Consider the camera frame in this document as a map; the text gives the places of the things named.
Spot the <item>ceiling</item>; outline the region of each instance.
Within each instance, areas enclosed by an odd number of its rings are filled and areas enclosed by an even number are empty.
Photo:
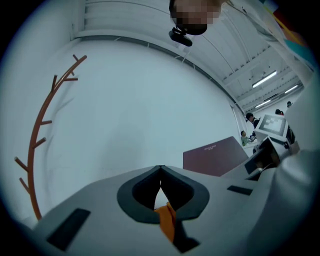
[[[207,73],[244,113],[270,97],[273,101],[283,97],[296,84],[302,87],[246,16],[229,5],[204,34],[189,36],[193,46],[186,47],[168,35],[174,27],[169,0],[77,0],[75,4],[73,38],[112,35],[113,40],[132,38],[167,49]],[[273,71],[277,75],[252,87]]]

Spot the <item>black camera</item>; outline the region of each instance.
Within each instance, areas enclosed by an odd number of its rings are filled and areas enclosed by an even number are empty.
[[[186,33],[178,30],[175,27],[169,32],[169,36],[171,40],[178,42],[179,44],[188,47],[192,46],[192,41],[190,38],[187,37]]]

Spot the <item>ceiling light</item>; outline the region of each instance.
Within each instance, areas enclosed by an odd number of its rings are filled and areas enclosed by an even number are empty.
[[[277,74],[277,71],[273,71],[271,74],[268,74],[266,77],[262,78],[258,82],[254,83],[252,85],[253,88],[256,88],[257,86],[261,85],[263,82],[267,81],[268,79],[274,77]]]
[[[256,106],[255,108],[259,108],[259,107],[263,106],[264,104],[269,103],[270,101],[271,101],[271,99],[265,101],[264,103],[261,103],[260,105]]]
[[[291,89],[287,90],[287,91],[285,92],[285,94],[287,94],[288,92],[291,92],[292,90],[296,89],[297,87],[298,87],[298,85],[292,87]]]

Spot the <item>maroon laptop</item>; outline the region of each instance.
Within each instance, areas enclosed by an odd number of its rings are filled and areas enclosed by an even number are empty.
[[[184,152],[183,169],[220,177],[247,159],[242,146],[234,137],[229,137]]]

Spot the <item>orange branch decoration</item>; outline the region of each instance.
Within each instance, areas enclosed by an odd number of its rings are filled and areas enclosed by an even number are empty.
[[[40,209],[38,206],[38,201],[37,201],[37,197],[36,197],[35,182],[34,182],[35,149],[37,147],[39,147],[42,143],[46,142],[47,139],[44,137],[44,138],[37,141],[37,137],[38,137],[40,127],[42,125],[47,125],[47,124],[52,123],[51,120],[43,121],[43,118],[44,118],[45,113],[47,111],[47,108],[48,108],[51,100],[55,96],[56,92],[58,91],[60,86],[63,84],[63,82],[78,80],[78,78],[68,78],[68,76],[70,74],[72,74],[74,76],[75,75],[74,70],[76,69],[76,67],[78,67],[87,58],[86,55],[84,55],[80,59],[78,59],[75,55],[73,55],[73,57],[76,60],[75,64],[73,64],[63,74],[63,76],[58,80],[58,82],[57,82],[57,75],[54,75],[54,77],[53,77],[51,90],[50,90],[48,96],[46,97],[46,99],[45,99],[45,101],[44,101],[44,103],[38,113],[38,116],[35,120],[34,126],[33,126],[32,134],[31,134],[31,138],[30,138],[30,143],[29,143],[27,165],[25,165],[18,157],[14,158],[14,161],[16,161],[16,163],[27,172],[28,185],[23,181],[22,178],[20,178],[19,180],[20,180],[22,186],[24,187],[24,189],[30,194],[32,208],[33,208],[34,214],[38,220],[41,220],[42,216],[41,216]]]

